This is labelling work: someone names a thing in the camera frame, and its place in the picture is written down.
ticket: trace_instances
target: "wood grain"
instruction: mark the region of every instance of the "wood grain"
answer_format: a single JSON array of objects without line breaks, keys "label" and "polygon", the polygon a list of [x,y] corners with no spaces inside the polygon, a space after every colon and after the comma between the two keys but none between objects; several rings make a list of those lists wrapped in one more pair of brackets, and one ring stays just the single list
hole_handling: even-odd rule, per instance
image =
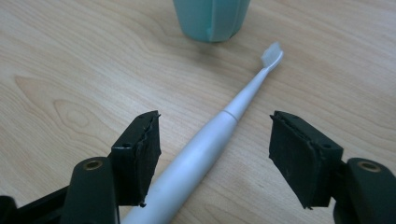
[{"label": "wood grain", "polygon": [[[285,50],[233,140],[173,223],[333,223],[304,210],[268,159],[275,110],[396,172],[396,3],[251,0],[227,42],[184,36],[170,0],[0,2],[0,194],[18,206],[106,156],[139,114],[162,114],[155,178],[260,70]],[[129,208],[122,209],[124,216]]]}]

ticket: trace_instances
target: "toothbrush bristles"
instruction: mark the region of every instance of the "toothbrush bristles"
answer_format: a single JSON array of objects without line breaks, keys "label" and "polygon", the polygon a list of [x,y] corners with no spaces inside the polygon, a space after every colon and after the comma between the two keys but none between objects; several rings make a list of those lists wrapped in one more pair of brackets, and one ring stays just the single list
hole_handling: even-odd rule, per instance
[{"label": "toothbrush bristles", "polygon": [[262,62],[265,68],[270,71],[277,66],[282,60],[283,50],[280,48],[278,42],[272,44],[262,55]]}]

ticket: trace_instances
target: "toothbrush handle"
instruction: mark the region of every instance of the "toothbrush handle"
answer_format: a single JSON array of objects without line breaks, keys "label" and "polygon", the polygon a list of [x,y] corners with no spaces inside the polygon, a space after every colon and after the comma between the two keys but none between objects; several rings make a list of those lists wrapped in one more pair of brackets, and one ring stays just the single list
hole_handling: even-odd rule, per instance
[{"label": "toothbrush handle", "polygon": [[147,206],[134,208],[122,223],[169,223],[219,158],[236,124],[234,116],[220,111],[150,187]]}]

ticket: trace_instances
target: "blue cup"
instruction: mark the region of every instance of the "blue cup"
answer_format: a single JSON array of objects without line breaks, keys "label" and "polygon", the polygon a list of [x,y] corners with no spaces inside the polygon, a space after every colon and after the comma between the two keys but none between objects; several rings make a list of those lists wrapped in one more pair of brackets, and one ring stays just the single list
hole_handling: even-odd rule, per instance
[{"label": "blue cup", "polygon": [[242,26],[250,0],[174,0],[181,30],[192,39],[220,42]]}]

